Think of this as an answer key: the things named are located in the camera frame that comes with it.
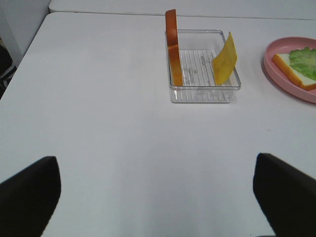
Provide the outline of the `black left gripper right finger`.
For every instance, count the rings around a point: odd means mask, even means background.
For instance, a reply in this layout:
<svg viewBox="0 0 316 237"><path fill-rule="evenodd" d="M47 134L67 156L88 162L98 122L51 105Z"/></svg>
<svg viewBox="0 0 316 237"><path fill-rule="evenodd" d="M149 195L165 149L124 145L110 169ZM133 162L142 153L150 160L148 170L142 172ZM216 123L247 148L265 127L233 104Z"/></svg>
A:
<svg viewBox="0 0 316 237"><path fill-rule="evenodd" d="M277 237L316 235L316 180L276 156L259 153L253 192Z"/></svg>

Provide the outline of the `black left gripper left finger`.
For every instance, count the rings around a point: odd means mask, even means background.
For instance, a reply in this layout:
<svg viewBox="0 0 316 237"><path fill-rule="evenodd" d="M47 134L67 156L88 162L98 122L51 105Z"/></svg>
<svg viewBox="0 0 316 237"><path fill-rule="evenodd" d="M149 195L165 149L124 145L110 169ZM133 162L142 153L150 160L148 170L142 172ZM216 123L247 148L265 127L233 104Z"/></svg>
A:
<svg viewBox="0 0 316 237"><path fill-rule="evenodd" d="M0 235L40 237L61 195L56 157L39 159L0 184Z"/></svg>

